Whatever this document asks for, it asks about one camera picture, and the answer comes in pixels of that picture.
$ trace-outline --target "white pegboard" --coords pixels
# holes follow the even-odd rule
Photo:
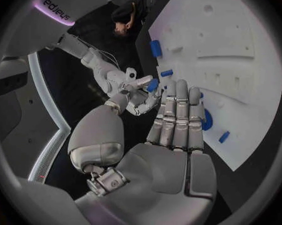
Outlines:
[[[163,56],[158,73],[198,86],[214,118],[204,140],[236,170],[275,117],[282,66],[265,27],[241,0],[170,0],[149,29]],[[165,86],[169,77],[160,77]],[[224,143],[219,138],[230,136]]]

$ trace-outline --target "black shirt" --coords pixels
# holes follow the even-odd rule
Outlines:
[[[120,22],[126,24],[130,21],[130,15],[133,12],[132,3],[135,3],[136,7],[135,22],[140,22],[145,18],[145,16],[147,15],[146,0],[130,0],[119,8],[117,8],[112,13],[112,20],[114,23]]]

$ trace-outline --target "screw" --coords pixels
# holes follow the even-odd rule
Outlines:
[[[116,187],[116,186],[118,186],[119,185],[119,182],[117,181],[117,180],[113,180],[112,182],[111,182],[111,186],[114,188],[114,187]]]

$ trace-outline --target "person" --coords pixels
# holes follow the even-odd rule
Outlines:
[[[117,8],[111,15],[115,23],[114,34],[119,37],[128,36],[137,25],[145,20],[156,0],[130,0]]]

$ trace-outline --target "purple light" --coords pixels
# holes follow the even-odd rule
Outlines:
[[[45,14],[46,16],[50,17],[51,19],[56,20],[57,22],[59,22],[60,24],[64,24],[66,26],[73,26],[75,24],[74,21],[63,21],[60,20],[59,18],[53,16],[52,14],[50,14],[48,11],[44,10],[42,7],[40,7],[38,4],[35,5],[35,8],[38,9],[40,12],[42,12],[43,14]]]

